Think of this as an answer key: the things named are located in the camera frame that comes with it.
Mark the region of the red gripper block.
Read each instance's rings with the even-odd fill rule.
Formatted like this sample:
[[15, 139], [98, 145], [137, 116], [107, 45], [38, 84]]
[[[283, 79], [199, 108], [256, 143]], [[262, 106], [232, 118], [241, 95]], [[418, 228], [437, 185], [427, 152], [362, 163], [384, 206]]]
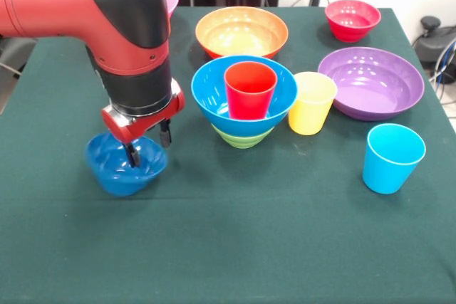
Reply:
[[185, 95], [180, 87], [172, 87], [171, 101], [161, 111], [142, 117], [131, 117], [118, 112], [112, 105], [101, 110], [103, 122], [112, 135], [124, 145], [125, 153], [132, 168], [140, 167], [140, 155], [133, 144], [149, 129], [160, 126], [160, 142], [169, 147], [172, 142], [170, 119], [185, 106]]

